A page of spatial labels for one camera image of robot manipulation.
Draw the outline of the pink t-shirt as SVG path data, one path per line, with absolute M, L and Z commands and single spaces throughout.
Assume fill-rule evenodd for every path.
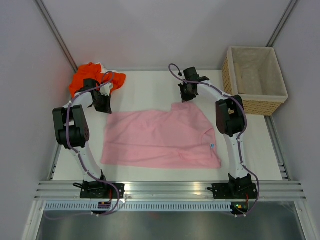
M 155 169 L 219 169 L 215 130 L 192 102 L 170 111 L 115 112 L 107 118 L 101 163 Z

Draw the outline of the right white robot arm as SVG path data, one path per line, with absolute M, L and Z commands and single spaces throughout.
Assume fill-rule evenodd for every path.
M 241 197 L 253 185 L 242 151 L 243 136 L 247 129 L 242 98 L 218 89 L 208 77 L 200 76 L 195 67 L 179 71 L 177 79 L 182 81 L 178 86 L 183 102 L 191 101 L 197 96 L 204 96 L 215 102 L 215 122 L 227 145 L 229 173 L 227 184 L 212 185 L 211 190 L 233 198 Z

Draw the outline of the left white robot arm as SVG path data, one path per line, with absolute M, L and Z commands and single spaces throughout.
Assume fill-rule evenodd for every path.
M 66 105 L 52 111 L 57 143 L 69 150 L 78 161 L 85 182 L 96 181 L 91 191 L 98 198 L 108 195 L 109 185 L 90 149 L 90 130 L 84 110 L 94 108 L 99 113 L 111 114 L 112 88 L 111 80 L 98 83 L 87 78 Z

